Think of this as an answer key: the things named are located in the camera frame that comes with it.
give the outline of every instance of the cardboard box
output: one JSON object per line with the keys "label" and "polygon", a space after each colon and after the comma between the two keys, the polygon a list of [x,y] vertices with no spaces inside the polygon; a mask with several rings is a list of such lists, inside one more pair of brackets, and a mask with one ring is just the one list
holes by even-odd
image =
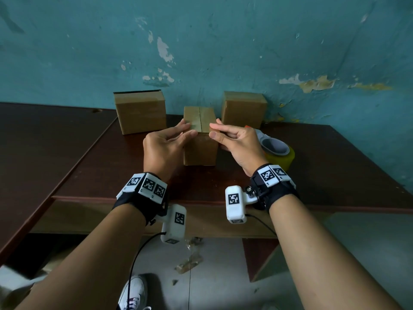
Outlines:
{"label": "cardboard box", "polygon": [[185,107],[183,118],[191,123],[198,135],[184,148],[184,165],[215,165],[218,143],[209,138],[209,123],[215,123],[214,109],[210,107]]}
{"label": "cardboard box", "polygon": [[166,128],[165,98],[161,90],[113,94],[123,135]]}
{"label": "cardboard box", "polygon": [[225,125],[235,125],[259,129],[267,109],[267,100],[261,93],[224,92],[221,121]]}

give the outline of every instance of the sneaker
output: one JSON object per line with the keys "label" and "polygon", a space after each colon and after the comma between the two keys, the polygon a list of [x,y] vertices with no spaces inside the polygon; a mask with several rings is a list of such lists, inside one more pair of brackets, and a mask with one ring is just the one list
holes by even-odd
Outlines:
{"label": "sneaker", "polygon": [[121,310],[150,310],[151,307],[146,307],[148,288],[145,278],[139,275],[132,275],[129,300],[127,300],[128,284],[129,281],[123,287],[118,301],[119,308]]}

